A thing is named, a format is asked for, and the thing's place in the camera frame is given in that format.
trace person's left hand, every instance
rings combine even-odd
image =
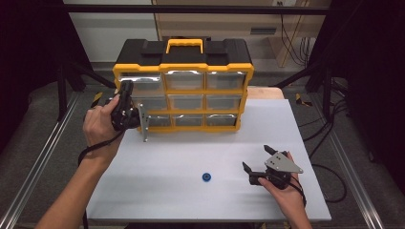
[[[107,105],[103,107],[96,106],[87,111],[83,124],[83,133],[86,136],[87,145],[89,147],[110,140],[119,134],[119,132],[114,130],[113,124],[111,123],[111,112],[118,104],[118,101],[119,94]],[[91,151],[83,158],[82,162],[91,162],[94,166],[97,166],[97,168],[105,171],[116,156],[122,138],[123,135],[111,144]]]

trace drawer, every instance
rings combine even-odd
[[[173,114],[173,122],[176,126],[202,126],[202,114]]]
[[[242,89],[246,73],[209,72],[206,74],[207,89]]]
[[[237,114],[206,114],[207,126],[235,126]]]
[[[216,95],[208,94],[206,96],[207,110],[237,110],[241,103],[240,94]]]
[[[119,81],[132,80],[134,90],[132,96],[164,95],[164,88],[160,73],[121,73]]]
[[[170,127],[171,120],[169,114],[151,114],[149,115],[150,127]]]
[[[143,105],[146,111],[150,110],[167,110],[167,102],[165,96],[156,97],[133,97],[133,102],[137,106],[139,103]]]
[[[170,71],[164,77],[168,90],[203,89],[203,73],[197,71]]]
[[[169,94],[170,109],[198,110],[203,108],[202,94]]]

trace white tabletop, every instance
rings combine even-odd
[[[263,172],[264,145],[290,151],[311,220],[330,220],[295,118],[284,99],[248,99],[236,133],[150,133],[147,142],[126,132],[97,185],[89,219],[119,221],[269,221],[285,219],[272,195],[249,184],[242,161]],[[204,182],[202,176],[212,178]]]

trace wall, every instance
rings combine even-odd
[[[151,5],[150,0],[64,0],[65,4]],[[153,13],[70,13],[92,63],[115,62],[128,38],[158,40]]]

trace finger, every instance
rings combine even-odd
[[[287,157],[288,157],[288,159],[292,160],[292,162],[294,162],[294,158],[292,158],[292,155],[291,155],[290,152],[287,152]],[[298,174],[297,173],[291,173],[291,175],[298,180]]]
[[[94,108],[88,110],[86,115],[84,116],[82,130],[83,130],[83,133],[84,133],[84,136],[86,138],[86,142],[87,142],[88,146],[90,145],[89,133],[91,131],[94,116],[95,116],[95,109]]]
[[[262,184],[262,186],[265,187],[266,190],[268,190],[272,195],[276,193],[275,190],[277,189],[277,187],[274,186],[274,184],[272,184],[270,181],[262,177],[259,177],[258,180],[259,183]]]
[[[117,106],[118,102],[119,102],[119,94],[116,94],[116,96],[114,96],[114,98],[110,101],[110,103],[108,103],[103,107],[102,112],[106,115],[110,115],[113,109]]]
[[[289,151],[287,152],[287,158],[292,160],[292,162],[294,162],[294,158],[292,158],[292,155]]]
[[[84,117],[83,123],[83,130],[89,131],[90,128],[96,123],[99,117],[99,111],[101,110],[101,106],[95,106],[92,109],[87,111],[86,116]]]

